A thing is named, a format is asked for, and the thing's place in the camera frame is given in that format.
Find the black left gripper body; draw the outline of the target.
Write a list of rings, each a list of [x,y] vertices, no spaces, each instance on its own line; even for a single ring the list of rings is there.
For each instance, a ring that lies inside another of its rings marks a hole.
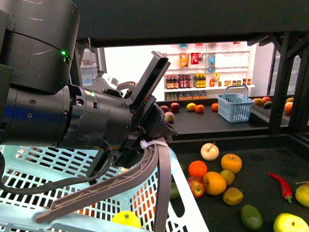
[[[124,147],[116,153],[116,166],[131,167],[140,161],[140,141],[143,138],[157,138],[176,134],[175,129],[164,121],[164,112],[155,103],[153,95],[166,70],[169,59],[158,51],[152,51],[153,58],[138,83],[129,81],[117,85],[117,90],[126,89],[124,95],[131,113],[129,136]]]

